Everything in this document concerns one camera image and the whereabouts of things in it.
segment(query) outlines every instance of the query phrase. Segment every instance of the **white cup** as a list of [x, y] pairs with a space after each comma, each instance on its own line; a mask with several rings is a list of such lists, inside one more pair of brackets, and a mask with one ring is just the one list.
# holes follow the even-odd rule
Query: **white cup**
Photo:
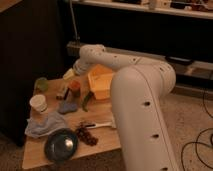
[[37, 94], [30, 99], [30, 106], [38, 112], [43, 112], [47, 108], [46, 97], [42, 94]]

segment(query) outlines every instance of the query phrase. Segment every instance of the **cloth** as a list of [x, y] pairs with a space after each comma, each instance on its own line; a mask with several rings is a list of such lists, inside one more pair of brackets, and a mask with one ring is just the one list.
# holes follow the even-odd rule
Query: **cloth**
[[47, 136], [61, 128], [68, 128], [63, 116], [56, 111], [49, 113], [42, 123], [37, 123], [33, 118], [29, 118], [27, 122], [25, 134], [33, 138]]
[[76, 112], [78, 110], [78, 105], [74, 102], [62, 101], [59, 105], [58, 112], [61, 114], [66, 114], [69, 112]]

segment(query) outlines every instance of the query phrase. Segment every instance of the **cable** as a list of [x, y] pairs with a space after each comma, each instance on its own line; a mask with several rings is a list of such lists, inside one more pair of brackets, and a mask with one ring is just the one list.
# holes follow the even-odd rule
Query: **cable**
[[199, 135], [197, 136], [196, 141], [194, 141], [194, 142], [188, 142], [188, 143], [186, 143], [186, 144], [182, 147], [182, 150], [181, 150], [181, 165], [182, 165], [183, 171], [186, 171], [185, 166], [184, 166], [184, 160], [183, 160], [184, 150], [185, 150], [185, 148], [186, 148], [188, 145], [190, 145], [190, 144], [195, 144], [195, 152], [196, 152], [196, 156], [198, 157], [199, 161], [200, 161], [202, 164], [204, 164], [206, 167], [208, 167], [209, 169], [213, 169], [213, 166], [210, 166], [209, 164], [207, 164], [206, 162], [204, 162], [204, 160], [200, 157], [200, 155], [199, 155], [199, 153], [198, 153], [198, 150], [197, 150], [197, 145], [198, 145], [198, 144], [199, 144], [199, 145], [203, 145], [203, 146], [208, 147], [208, 148], [210, 148], [210, 149], [213, 150], [213, 133], [212, 133], [211, 136], [210, 136], [210, 143], [211, 143], [211, 145], [206, 144], [206, 143], [203, 143], [203, 142], [199, 142], [200, 136], [201, 136], [203, 133], [205, 133], [205, 132], [207, 132], [207, 131], [209, 131], [209, 130], [213, 130], [213, 128], [208, 128], [208, 129], [205, 129], [205, 130], [201, 131], [201, 132], [199, 133]]
[[211, 146], [209, 146], [208, 144], [205, 144], [205, 143], [202, 143], [202, 142], [188, 142], [186, 143], [183, 147], [182, 147], [182, 150], [181, 150], [181, 165], [182, 165], [182, 168], [183, 168], [183, 171], [186, 171], [185, 169], [185, 166], [184, 166], [184, 160], [183, 160], [183, 154], [184, 154], [184, 150], [185, 148], [190, 145], [190, 144], [200, 144], [200, 145], [204, 145], [208, 148], [212, 148]]
[[197, 143], [198, 143], [198, 140], [199, 140], [200, 136], [201, 136], [204, 132], [207, 132], [207, 131], [209, 131], [209, 130], [213, 130], [213, 128], [205, 129], [205, 130], [201, 131], [201, 132], [199, 133], [199, 135], [197, 136], [196, 144], [195, 144], [195, 152], [196, 152], [196, 155], [197, 155], [198, 159], [200, 160], [200, 162], [203, 163], [203, 164], [204, 164], [206, 167], [208, 167], [209, 169], [212, 169], [212, 170], [213, 170], [213, 166], [210, 166], [209, 164], [207, 164], [206, 162], [204, 162], [203, 159], [201, 159], [201, 157], [200, 157], [200, 155], [199, 155], [199, 153], [198, 153], [198, 150], [197, 150]]
[[74, 38], [75, 38], [75, 41], [77, 44], [80, 41], [80, 37], [78, 35], [78, 30], [77, 30], [77, 26], [76, 26], [76, 22], [75, 22], [75, 14], [74, 14], [73, 6], [72, 6], [72, 0], [70, 0], [70, 12], [71, 12], [72, 24], [73, 24], [74, 34], [75, 34]]
[[[212, 76], [213, 76], [213, 71], [211, 71], [210, 75], [209, 75], [209, 81], [211, 81], [212, 79]], [[213, 118], [213, 115], [209, 112], [207, 106], [206, 106], [206, 103], [205, 103], [205, 96], [206, 96], [206, 91], [207, 91], [207, 87], [204, 88], [204, 91], [203, 91], [203, 107], [206, 111], [206, 113], [211, 117]]]

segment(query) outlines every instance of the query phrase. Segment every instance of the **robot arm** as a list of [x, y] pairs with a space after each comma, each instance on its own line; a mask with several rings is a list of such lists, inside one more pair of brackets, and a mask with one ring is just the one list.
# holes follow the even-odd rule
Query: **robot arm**
[[159, 105], [159, 98], [175, 85], [173, 68], [162, 61], [86, 45], [80, 49], [74, 70], [83, 74], [96, 63], [118, 70], [110, 93], [127, 170], [178, 171]]

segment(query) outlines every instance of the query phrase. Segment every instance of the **box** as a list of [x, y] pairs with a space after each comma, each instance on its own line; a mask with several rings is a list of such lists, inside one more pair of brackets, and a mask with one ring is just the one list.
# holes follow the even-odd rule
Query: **box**
[[90, 90], [97, 100], [110, 97], [110, 85], [114, 72], [100, 64], [95, 65], [88, 73]]

